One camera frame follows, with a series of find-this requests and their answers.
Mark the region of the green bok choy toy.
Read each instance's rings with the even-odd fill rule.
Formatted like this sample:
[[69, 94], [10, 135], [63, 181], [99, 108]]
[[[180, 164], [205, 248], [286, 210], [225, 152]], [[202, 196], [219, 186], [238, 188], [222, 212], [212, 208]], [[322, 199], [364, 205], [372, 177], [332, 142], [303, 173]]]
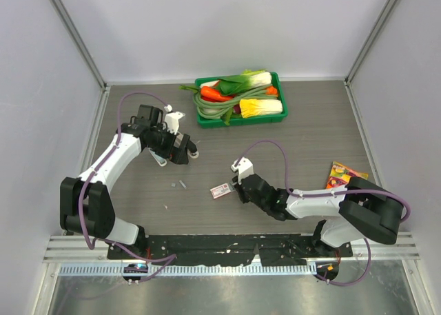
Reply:
[[239, 75], [219, 77], [214, 88], [222, 95], [233, 95], [271, 85], [271, 80], [271, 73], [268, 71], [249, 71]]

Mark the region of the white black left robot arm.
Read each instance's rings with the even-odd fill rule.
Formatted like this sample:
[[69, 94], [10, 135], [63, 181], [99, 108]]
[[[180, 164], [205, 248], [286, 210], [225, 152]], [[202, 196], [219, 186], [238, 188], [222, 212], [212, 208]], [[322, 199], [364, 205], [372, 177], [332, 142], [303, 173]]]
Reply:
[[110, 193], [126, 167], [144, 150], [176, 165], [187, 165], [189, 158], [198, 157], [190, 136], [179, 131], [184, 117], [170, 105], [141, 105], [129, 122], [120, 122], [102, 155], [78, 177], [61, 182], [61, 228], [82, 234], [90, 248], [100, 239], [130, 258], [144, 256], [148, 248], [144, 228], [116, 216]]

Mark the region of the yellow napa cabbage toy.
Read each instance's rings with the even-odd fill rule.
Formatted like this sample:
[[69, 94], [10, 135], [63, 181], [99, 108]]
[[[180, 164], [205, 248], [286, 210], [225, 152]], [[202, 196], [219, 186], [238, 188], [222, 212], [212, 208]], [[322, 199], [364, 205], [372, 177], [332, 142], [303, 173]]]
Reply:
[[280, 114], [283, 111], [282, 102], [277, 99], [242, 99], [239, 107], [244, 119]]

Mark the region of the Fox's candy bag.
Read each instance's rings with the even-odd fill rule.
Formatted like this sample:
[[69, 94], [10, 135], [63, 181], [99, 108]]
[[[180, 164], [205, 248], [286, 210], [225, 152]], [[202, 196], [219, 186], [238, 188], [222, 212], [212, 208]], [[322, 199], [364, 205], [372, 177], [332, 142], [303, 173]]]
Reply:
[[331, 165], [331, 171], [327, 179], [326, 188], [331, 189], [334, 187], [340, 187], [349, 183], [351, 177], [360, 177], [368, 179], [369, 175], [364, 172], [358, 172], [356, 170], [347, 167], [337, 161], [334, 161]]

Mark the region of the green long beans toy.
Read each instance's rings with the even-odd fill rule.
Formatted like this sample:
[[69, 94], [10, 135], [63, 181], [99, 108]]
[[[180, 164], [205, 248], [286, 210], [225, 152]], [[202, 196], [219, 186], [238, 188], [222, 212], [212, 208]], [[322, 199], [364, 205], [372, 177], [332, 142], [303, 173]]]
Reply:
[[239, 103], [242, 99], [277, 99], [281, 101], [279, 99], [278, 90], [272, 85], [230, 95], [234, 96], [234, 98], [222, 103], [202, 99], [200, 94], [201, 88], [196, 86], [180, 85], [180, 89], [192, 93], [192, 100], [200, 117], [207, 120], [220, 119], [225, 125], [229, 125], [233, 118], [244, 119], [241, 116], [239, 107]]

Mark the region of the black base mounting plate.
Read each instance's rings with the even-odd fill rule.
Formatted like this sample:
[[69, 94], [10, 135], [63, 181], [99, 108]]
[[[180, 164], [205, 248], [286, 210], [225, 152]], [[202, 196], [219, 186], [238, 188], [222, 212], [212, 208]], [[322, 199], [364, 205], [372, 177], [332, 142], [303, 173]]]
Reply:
[[316, 248], [313, 237], [304, 234], [222, 234], [222, 235], [150, 235], [125, 246], [110, 245], [107, 257], [112, 260], [135, 256], [150, 260], [175, 255], [172, 265], [238, 267], [250, 265], [258, 255], [265, 267], [303, 265], [308, 258], [349, 258], [349, 243], [337, 250]]

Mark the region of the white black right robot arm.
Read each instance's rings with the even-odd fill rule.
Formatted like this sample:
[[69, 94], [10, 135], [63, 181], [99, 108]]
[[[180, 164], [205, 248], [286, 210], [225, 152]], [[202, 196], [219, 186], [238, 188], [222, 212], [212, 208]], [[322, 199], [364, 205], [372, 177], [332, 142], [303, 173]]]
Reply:
[[278, 221], [320, 217], [310, 242], [319, 256], [363, 238], [393, 245], [409, 217], [402, 199], [359, 177], [334, 189], [306, 192], [274, 188], [257, 174], [235, 176], [232, 183], [243, 203], [253, 203]]

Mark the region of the green plastic tray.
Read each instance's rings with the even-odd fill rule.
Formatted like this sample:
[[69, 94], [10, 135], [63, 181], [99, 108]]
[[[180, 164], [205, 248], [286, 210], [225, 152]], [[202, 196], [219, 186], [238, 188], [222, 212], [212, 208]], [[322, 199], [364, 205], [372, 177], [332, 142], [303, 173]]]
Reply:
[[289, 114], [278, 74], [267, 70], [199, 78], [188, 90], [203, 128], [278, 123]]

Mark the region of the red white staple box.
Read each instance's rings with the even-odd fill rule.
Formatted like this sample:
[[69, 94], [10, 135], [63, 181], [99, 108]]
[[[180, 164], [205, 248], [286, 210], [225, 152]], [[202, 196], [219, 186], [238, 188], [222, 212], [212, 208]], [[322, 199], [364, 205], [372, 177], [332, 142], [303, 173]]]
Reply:
[[227, 194], [230, 194], [234, 191], [234, 187], [230, 183], [224, 183], [221, 185], [218, 185], [216, 187], [213, 187], [210, 190], [210, 193], [214, 200], [219, 199], [222, 196], [225, 196]]

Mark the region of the orange carrot toy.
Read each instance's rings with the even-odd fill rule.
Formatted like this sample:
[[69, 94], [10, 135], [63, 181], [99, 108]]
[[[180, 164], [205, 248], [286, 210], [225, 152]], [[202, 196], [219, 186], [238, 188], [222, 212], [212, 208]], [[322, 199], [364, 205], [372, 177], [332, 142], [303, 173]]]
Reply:
[[203, 86], [200, 91], [202, 99], [207, 99], [210, 102], [226, 102], [234, 98], [234, 96], [223, 95], [215, 88]]

